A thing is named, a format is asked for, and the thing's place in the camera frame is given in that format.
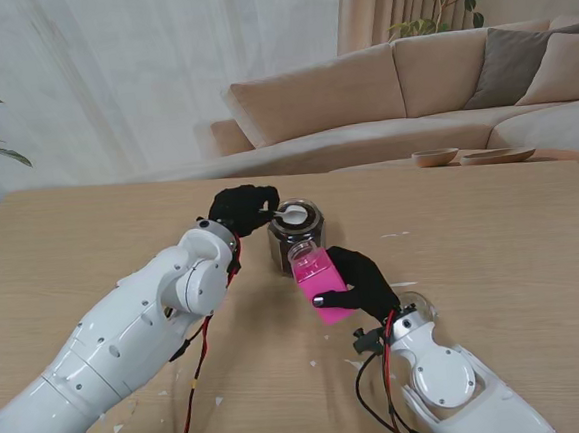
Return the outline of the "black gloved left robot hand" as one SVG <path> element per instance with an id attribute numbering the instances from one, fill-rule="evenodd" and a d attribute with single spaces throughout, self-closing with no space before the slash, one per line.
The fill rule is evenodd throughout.
<path id="1" fill-rule="evenodd" d="M 243 238 L 274 220 L 279 203 L 279 192 L 272 186 L 226 188 L 214 197 L 208 219 Z"/>

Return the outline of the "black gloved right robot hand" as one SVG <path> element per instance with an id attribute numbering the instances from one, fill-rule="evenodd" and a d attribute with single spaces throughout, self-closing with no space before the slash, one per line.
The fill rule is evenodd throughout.
<path id="1" fill-rule="evenodd" d="M 311 301 L 315 308 L 361 309 L 382 325 L 401 309 L 396 293 L 369 257 L 338 246 L 331 246 L 327 253 L 349 289 L 319 293 Z"/>

